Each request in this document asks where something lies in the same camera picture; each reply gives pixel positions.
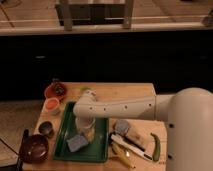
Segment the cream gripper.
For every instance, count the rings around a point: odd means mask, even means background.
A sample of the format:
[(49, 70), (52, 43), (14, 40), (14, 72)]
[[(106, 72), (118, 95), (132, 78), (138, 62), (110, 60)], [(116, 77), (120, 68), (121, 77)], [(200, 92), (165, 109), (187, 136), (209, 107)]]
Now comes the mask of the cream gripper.
[(83, 134), (88, 141), (92, 141), (95, 136), (95, 119), (79, 118), (75, 119), (76, 129), (79, 134)]

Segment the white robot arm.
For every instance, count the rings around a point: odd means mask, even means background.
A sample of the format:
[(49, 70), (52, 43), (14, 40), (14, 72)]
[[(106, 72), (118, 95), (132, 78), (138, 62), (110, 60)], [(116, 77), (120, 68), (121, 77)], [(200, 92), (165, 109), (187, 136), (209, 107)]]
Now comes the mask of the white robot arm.
[(78, 117), (158, 120), (167, 124), (166, 171), (213, 171), (213, 93), (175, 94), (100, 102), (88, 90), (75, 103)]

